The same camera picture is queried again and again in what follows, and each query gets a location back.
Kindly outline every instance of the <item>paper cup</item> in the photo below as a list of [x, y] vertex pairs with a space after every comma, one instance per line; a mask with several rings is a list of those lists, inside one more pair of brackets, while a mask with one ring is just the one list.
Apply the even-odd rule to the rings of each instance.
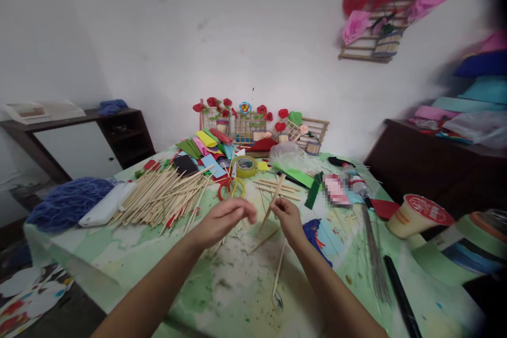
[[406, 239], [439, 224], [450, 226], [454, 223], [443, 207], [423, 196], [406, 194], [403, 199], [403, 204], [386, 224], [398, 238]]

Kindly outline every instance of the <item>hand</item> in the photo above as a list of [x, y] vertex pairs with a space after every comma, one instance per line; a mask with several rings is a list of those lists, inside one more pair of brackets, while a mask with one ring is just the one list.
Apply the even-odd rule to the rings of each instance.
[[204, 250], [227, 235], [243, 218], [254, 224], [257, 210], [244, 198], [231, 198], [215, 205], [189, 235], [193, 243]]
[[277, 198], [275, 203], [269, 205], [273, 213], [280, 220], [281, 229], [284, 232], [289, 244], [298, 239], [306, 239], [299, 209], [295, 204], [285, 198]]

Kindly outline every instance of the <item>tape roll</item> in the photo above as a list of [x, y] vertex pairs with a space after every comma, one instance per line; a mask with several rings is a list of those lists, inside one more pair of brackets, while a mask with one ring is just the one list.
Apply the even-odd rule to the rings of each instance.
[[250, 156], [237, 156], [232, 160], [232, 167], [236, 164], [236, 175], [240, 178], [250, 178], [257, 172], [257, 161]]

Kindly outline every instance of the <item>green painted tablecloth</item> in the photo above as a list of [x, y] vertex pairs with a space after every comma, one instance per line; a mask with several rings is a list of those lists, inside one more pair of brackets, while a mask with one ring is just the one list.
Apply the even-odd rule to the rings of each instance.
[[[177, 148], [173, 146], [153, 158], [172, 158], [176, 152]], [[326, 162], [327, 156], [321, 154], [321, 161], [315, 160], [324, 172], [335, 172], [335, 167]], [[118, 173], [114, 178], [119, 181], [133, 179], [136, 170], [145, 162]], [[390, 200], [364, 166], [359, 165], [358, 169], [374, 198]], [[264, 173], [254, 178], [274, 180], [275, 176]], [[200, 333], [243, 338], [324, 335], [319, 300], [289, 247], [285, 251], [277, 287], [283, 311], [274, 308], [271, 292], [284, 237], [280, 231], [247, 255], [259, 241], [257, 231], [265, 212], [255, 184], [251, 179], [245, 180], [245, 184], [245, 198], [259, 210], [259, 223], [241, 231], [237, 228], [231, 231], [225, 245], [214, 257], [204, 253], [154, 336], [200, 336]], [[215, 184], [205, 192], [197, 220], [218, 203], [217, 189]], [[374, 296], [360, 210], [330, 208], [323, 193], [317, 196], [313, 210], [309, 210], [303, 206], [305, 192], [301, 192], [301, 198], [296, 204], [301, 210], [303, 223], [321, 218], [318, 238], [325, 244], [324, 254], [333, 263], [334, 270], [390, 336], [408, 336], [392, 290], [393, 306], [382, 304]], [[61, 234], [47, 234], [33, 225], [25, 225], [25, 234], [34, 265], [57, 261], [109, 313], [179, 240], [185, 223], [186, 219], [180, 220], [170, 236], [167, 233], [159, 236], [159, 228], [147, 226], [74, 228]], [[277, 226], [278, 221], [271, 215], [262, 236]], [[402, 241], [394, 237], [383, 222], [379, 222], [379, 228], [381, 253], [392, 257], [423, 336], [472, 335], [477, 320], [482, 318], [481, 310], [462, 287], [441, 284], [417, 265], [410, 253], [411, 244], [420, 244], [416, 240], [422, 240], [422, 237]]]

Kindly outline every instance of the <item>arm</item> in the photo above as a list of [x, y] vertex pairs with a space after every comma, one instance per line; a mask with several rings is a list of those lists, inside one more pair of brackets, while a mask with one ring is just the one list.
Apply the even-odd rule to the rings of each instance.
[[204, 249], [227, 235], [242, 218], [255, 223], [256, 215], [254, 206], [242, 198], [217, 204], [132, 288], [92, 338], [151, 337]]
[[279, 218], [285, 237], [322, 304], [329, 335], [387, 337], [385, 330], [306, 239], [297, 206], [287, 199], [278, 198], [270, 207]]

